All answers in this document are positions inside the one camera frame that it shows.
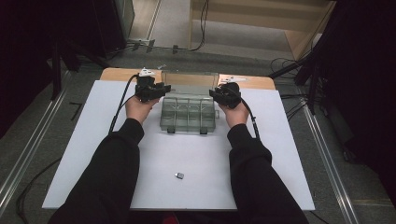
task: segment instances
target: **small metal object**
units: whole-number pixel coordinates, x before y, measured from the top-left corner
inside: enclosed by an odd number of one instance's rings
[[[177,174],[175,174],[175,177],[177,177],[179,179],[183,179],[184,175],[182,173],[177,173]]]
[[[165,67],[166,67],[166,64],[163,64],[163,65],[158,66],[157,68],[158,68],[158,70],[161,70],[161,69],[163,69]]]

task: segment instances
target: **clear plastic box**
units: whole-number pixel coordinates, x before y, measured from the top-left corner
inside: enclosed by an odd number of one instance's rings
[[[163,82],[172,85],[163,98],[161,130],[168,133],[213,133],[216,116],[213,90],[219,81],[217,73],[180,73],[163,71]]]

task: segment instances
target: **gray floor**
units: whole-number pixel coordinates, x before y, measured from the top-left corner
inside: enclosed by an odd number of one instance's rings
[[[214,35],[214,33],[211,33],[215,32],[216,29],[222,29],[222,32],[217,34],[224,35]],[[165,68],[170,70],[266,76],[271,73],[271,61],[280,57],[290,58],[290,50],[282,32],[277,30],[254,30],[251,32],[262,33],[260,35],[261,38],[237,35],[234,28],[226,27],[222,24],[212,24],[208,26],[207,43],[200,51],[172,54],[170,50],[154,49],[151,53],[146,53],[145,49],[141,48],[137,51],[127,50],[121,52],[113,60],[109,61],[109,63],[113,67],[125,68],[157,68],[160,65],[166,64]],[[196,37],[193,40],[199,40],[198,36],[199,32],[196,33]],[[261,46],[261,48],[255,51],[254,49],[258,46]],[[280,69],[282,63],[282,60],[275,61],[272,64],[273,69]],[[71,84],[68,87],[60,109],[55,114],[4,214],[0,217],[0,223],[22,223],[15,212],[15,202],[18,195],[27,183],[47,164],[63,155],[68,140],[78,121],[78,117],[71,120],[77,111],[77,106],[70,103],[84,104],[92,83],[99,79],[102,71],[94,63],[85,63],[78,73],[72,74]],[[281,94],[297,93],[297,87],[288,78],[277,78],[276,89]],[[29,141],[30,136],[35,130],[35,126],[47,109],[50,103],[50,96],[51,86],[48,86],[36,97],[35,101],[0,140],[0,180],[2,184]],[[285,111],[289,111],[299,101],[299,98],[283,100]],[[389,202],[389,198],[383,190],[376,174],[365,165],[351,164],[344,160],[342,149],[335,137],[332,125],[318,108],[317,112],[316,117],[320,129],[325,136],[328,148],[332,153],[332,159],[341,174],[360,222],[396,223],[395,209]],[[290,128],[317,208],[315,214],[328,223],[346,223],[303,110],[300,110],[290,120]],[[41,204],[44,201],[46,189],[55,171],[56,165],[37,179],[28,194],[25,203],[25,213],[30,223],[46,223],[53,213],[52,210],[42,209]],[[324,223],[310,212],[306,212],[306,215],[310,223]]]

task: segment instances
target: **metal frame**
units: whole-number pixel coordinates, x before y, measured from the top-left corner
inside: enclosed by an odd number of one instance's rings
[[[18,158],[17,162],[15,163],[14,167],[12,168],[11,172],[9,173],[6,181],[0,188],[0,217],[6,211],[7,205],[11,200],[16,188],[18,187],[21,179],[26,172],[30,162],[37,151],[41,140],[43,139],[44,135],[52,120],[58,111],[64,96],[66,95],[67,88],[71,82],[72,76],[71,72],[67,71],[64,74],[64,78],[62,83],[64,84],[64,88],[58,94],[53,101],[49,103],[46,112],[44,113],[43,117],[35,127],[35,130],[30,137],[28,143],[26,144],[24,150],[22,151],[20,157]]]
[[[311,128],[315,142],[317,143],[320,157],[323,160],[323,165],[326,169],[327,175],[329,176],[330,182],[332,184],[332,189],[334,190],[334,194],[340,206],[341,212],[344,216],[344,220],[346,224],[359,224],[360,222],[358,216],[349,198],[343,180],[341,179],[337,167],[332,159],[332,154],[327,147],[325,138],[320,130],[317,118],[315,115],[311,114],[310,109],[307,105],[304,105],[304,113],[306,116],[306,120],[308,121],[309,127]]]

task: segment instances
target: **handheld controller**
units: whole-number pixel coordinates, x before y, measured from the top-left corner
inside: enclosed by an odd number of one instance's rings
[[[171,91],[171,86],[163,82],[154,84],[154,77],[138,77],[134,88],[134,95],[140,98],[142,103],[161,98]]]
[[[231,109],[236,108],[241,103],[241,92],[235,82],[222,84],[216,87],[214,91],[209,90],[209,95],[218,104],[227,105]]]

